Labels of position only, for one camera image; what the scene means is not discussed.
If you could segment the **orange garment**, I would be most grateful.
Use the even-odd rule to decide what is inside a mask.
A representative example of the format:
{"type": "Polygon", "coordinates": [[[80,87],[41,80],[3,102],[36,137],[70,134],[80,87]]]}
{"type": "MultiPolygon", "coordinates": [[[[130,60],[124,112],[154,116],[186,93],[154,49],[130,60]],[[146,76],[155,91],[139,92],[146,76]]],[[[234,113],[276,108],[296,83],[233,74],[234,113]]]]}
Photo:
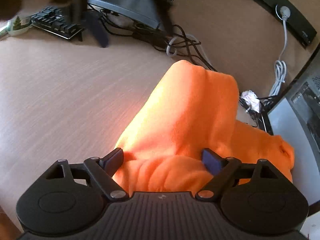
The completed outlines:
{"type": "Polygon", "coordinates": [[[238,100],[232,76],[174,63],[118,139],[124,162],[114,180],[128,193],[196,193],[212,179],[204,148],[243,163],[267,159],[291,179],[293,147],[237,120],[238,100]]]}

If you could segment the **black keyboard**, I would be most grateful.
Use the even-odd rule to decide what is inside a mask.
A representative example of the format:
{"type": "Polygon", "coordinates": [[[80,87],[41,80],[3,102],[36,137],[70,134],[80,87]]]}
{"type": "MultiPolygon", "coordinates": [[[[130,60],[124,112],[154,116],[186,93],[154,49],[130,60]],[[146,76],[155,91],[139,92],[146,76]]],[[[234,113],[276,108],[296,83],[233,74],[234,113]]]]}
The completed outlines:
{"type": "Polygon", "coordinates": [[[79,24],[69,23],[62,8],[48,6],[31,16],[31,25],[37,29],[59,36],[65,40],[77,38],[80,42],[84,28],[79,24]]]}

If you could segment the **crumpled white paper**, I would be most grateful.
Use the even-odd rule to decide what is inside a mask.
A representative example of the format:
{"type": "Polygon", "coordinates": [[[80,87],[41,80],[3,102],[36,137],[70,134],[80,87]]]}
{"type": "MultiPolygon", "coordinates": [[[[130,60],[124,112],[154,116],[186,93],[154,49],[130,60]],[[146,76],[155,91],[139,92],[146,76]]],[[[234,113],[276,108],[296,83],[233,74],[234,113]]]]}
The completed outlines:
{"type": "Polygon", "coordinates": [[[260,100],[258,99],[255,92],[253,92],[252,90],[246,90],[241,93],[240,98],[244,99],[249,109],[260,113],[260,100]]]}

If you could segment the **right computer monitor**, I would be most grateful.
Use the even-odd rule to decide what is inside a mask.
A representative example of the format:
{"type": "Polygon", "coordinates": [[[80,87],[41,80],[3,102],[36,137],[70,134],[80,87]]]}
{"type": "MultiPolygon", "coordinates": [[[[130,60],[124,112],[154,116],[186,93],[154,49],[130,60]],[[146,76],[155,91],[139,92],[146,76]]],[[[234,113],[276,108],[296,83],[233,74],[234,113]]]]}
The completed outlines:
{"type": "Polygon", "coordinates": [[[319,51],[281,93],[268,119],[273,134],[294,148],[293,184],[309,205],[319,202],[319,51]]]}

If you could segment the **black wall power strip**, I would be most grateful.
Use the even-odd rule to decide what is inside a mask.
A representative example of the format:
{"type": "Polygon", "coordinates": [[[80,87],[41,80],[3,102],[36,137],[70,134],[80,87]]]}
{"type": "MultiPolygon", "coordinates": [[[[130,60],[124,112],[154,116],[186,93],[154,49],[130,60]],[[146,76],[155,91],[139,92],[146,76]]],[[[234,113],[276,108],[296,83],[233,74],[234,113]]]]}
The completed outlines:
{"type": "Polygon", "coordinates": [[[256,3],[265,8],[278,20],[282,20],[280,9],[287,7],[291,11],[290,17],[287,19],[289,31],[297,39],[297,41],[306,48],[312,44],[316,37],[317,31],[305,16],[289,1],[289,0],[254,0],[256,3]]]}

